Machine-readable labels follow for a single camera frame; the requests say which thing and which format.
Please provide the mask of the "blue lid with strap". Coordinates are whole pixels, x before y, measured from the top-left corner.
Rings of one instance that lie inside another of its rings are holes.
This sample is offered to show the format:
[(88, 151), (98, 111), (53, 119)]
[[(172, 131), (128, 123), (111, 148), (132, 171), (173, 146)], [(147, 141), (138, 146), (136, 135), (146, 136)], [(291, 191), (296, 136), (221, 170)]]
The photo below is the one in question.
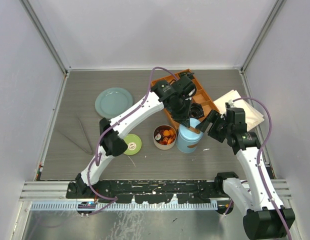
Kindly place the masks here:
[[(196, 118), (190, 118), (189, 122), (190, 127), (194, 129), (198, 124), (200, 124), (200, 121)], [(200, 140), (203, 136), (203, 132), (194, 132), (190, 128), (187, 128), (182, 124), (179, 125), (178, 133), (183, 139), (187, 141), (197, 141)]]

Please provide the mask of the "blue cylindrical lunch container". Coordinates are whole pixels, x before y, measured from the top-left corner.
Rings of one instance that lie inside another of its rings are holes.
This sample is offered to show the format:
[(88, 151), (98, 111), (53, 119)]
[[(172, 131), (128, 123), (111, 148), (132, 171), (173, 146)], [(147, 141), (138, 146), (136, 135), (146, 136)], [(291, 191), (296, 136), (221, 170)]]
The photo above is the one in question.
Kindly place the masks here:
[(178, 127), (177, 148), (183, 153), (192, 153), (203, 137), (203, 132), (199, 133), (192, 131), (190, 128), (180, 124)]

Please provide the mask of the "pile of food pieces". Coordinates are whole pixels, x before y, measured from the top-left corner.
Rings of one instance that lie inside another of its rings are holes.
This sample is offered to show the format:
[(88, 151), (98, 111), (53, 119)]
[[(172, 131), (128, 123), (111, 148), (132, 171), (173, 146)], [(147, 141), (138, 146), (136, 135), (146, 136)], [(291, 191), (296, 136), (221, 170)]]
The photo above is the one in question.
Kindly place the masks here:
[(154, 139), (160, 145), (170, 145), (176, 139), (176, 133), (168, 126), (161, 126), (154, 132)]

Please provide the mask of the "grey-blue plate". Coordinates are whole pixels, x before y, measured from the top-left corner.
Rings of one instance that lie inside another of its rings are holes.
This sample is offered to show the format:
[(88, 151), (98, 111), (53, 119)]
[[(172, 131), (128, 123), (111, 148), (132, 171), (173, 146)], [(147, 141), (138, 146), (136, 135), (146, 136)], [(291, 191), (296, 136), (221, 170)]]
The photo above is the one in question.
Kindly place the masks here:
[(95, 111), (103, 118), (112, 119), (133, 106), (132, 94), (121, 87), (111, 87), (101, 92), (94, 103)]

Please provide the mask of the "metal tongs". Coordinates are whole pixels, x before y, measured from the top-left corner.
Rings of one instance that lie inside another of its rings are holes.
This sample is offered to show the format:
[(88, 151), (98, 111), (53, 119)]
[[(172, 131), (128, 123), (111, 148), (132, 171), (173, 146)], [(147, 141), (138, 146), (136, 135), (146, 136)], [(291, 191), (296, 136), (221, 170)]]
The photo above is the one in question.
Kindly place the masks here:
[(76, 115), (74, 120), (66, 123), (58, 123), (55, 131), (65, 140), (74, 145), (87, 155), (93, 154), (93, 148), (81, 118)]

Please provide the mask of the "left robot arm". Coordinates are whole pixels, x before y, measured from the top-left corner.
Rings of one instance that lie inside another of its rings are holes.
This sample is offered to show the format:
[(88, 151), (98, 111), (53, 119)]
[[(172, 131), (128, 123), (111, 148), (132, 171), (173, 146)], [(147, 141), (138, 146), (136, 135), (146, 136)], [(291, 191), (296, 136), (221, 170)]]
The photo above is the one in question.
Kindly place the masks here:
[(77, 193), (83, 198), (94, 195), (95, 184), (107, 165), (128, 149), (124, 138), (153, 114), (167, 109), (175, 122), (190, 127), (190, 109), (196, 91), (195, 84), (187, 76), (173, 83), (161, 80), (124, 113), (112, 119), (102, 119), (95, 155), (85, 170), (76, 176)]

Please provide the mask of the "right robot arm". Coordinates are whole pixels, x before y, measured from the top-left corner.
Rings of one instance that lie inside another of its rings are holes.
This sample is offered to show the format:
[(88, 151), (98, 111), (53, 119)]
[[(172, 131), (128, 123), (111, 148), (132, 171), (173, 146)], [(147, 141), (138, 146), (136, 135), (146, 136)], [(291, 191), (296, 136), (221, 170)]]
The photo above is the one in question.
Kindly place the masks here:
[(247, 130), (242, 108), (231, 107), (225, 114), (211, 110), (195, 127), (208, 136), (227, 144), (240, 162), (249, 189), (245, 189), (234, 172), (220, 172), (214, 179), (214, 191), (229, 196), (240, 210), (243, 228), (250, 240), (291, 239), (290, 228), (296, 217), (286, 208), (268, 175), (262, 157), (262, 146), (255, 132)]

